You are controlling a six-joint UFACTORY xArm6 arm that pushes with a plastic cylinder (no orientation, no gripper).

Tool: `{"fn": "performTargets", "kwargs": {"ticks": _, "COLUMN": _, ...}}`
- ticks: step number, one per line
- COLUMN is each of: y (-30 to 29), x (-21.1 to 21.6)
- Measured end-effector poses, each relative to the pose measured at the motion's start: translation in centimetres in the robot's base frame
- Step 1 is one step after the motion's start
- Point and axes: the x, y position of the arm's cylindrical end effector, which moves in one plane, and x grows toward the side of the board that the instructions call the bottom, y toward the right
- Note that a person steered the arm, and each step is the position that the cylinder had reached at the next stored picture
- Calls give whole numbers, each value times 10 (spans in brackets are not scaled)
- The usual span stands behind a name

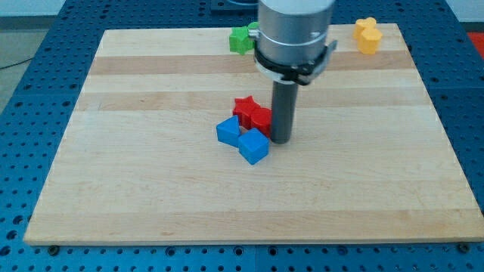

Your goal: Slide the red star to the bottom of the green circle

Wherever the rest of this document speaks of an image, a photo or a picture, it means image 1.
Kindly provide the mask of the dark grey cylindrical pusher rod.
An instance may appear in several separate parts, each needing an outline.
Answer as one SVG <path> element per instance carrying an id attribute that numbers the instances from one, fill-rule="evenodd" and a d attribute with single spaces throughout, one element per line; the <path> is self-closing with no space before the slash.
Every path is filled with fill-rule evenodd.
<path id="1" fill-rule="evenodd" d="M 271 141 L 285 144 L 290 140 L 298 85 L 273 82 L 271 97 Z"/>

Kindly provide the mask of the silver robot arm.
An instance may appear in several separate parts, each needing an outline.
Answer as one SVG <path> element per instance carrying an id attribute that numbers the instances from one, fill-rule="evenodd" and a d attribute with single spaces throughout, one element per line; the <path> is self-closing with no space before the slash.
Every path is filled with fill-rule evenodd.
<path id="1" fill-rule="evenodd" d="M 337 47 L 326 43 L 335 0 L 260 0 L 249 30 L 256 68 L 273 81 L 270 138 L 290 140 L 300 86 L 321 75 Z"/>

